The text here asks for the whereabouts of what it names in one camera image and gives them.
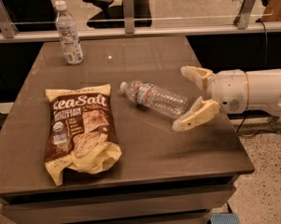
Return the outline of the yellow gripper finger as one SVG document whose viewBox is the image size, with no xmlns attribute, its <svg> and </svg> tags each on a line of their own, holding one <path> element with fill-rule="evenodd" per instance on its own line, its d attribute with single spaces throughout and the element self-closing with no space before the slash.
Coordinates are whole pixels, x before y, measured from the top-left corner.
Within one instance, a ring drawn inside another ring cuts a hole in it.
<svg viewBox="0 0 281 224">
<path fill-rule="evenodd" d="M 208 80 L 215 75 L 212 70 L 194 66 L 183 66 L 180 71 L 183 77 L 192 81 L 201 91 L 207 90 Z"/>
<path fill-rule="evenodd" d="M 220 109 L 221 106 L 217 101 L 213 99 L 204 100 L 200 96 L 188 112 L 173 122 L 172 128 L 176 132 L 191 130 L 213 119 L 220 112 Z"/>
</svg>

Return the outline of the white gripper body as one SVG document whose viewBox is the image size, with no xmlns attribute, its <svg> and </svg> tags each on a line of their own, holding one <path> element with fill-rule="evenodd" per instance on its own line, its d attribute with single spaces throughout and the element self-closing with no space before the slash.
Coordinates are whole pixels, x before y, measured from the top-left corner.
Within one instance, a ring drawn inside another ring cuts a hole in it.
<svg viewBox="0 0 281 224">
<path fill-rule="evenodd" d="M 208 80 L 207 95 L 221 105 L 224 113 L 243 113 L 248 98 L 246 73 L 236 69 L 214 74 Z"/>
</svg>

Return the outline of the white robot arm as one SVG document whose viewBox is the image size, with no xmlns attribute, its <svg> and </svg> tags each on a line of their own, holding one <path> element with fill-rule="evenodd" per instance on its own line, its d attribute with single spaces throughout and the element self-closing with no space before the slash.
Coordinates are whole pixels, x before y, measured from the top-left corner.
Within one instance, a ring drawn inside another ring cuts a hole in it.
<svg viewBox="0 0 281 224">
<path fill-rule="evenodd" d="M 183 77 L 204 93 L 190 110 L 176 119 L 173 130 L 185 132 L 205 124 L 218 113 L 241 114 L 260 110 L 281 117 L 281 69 L 242 71 L 183 66 Z"/>
</svg>

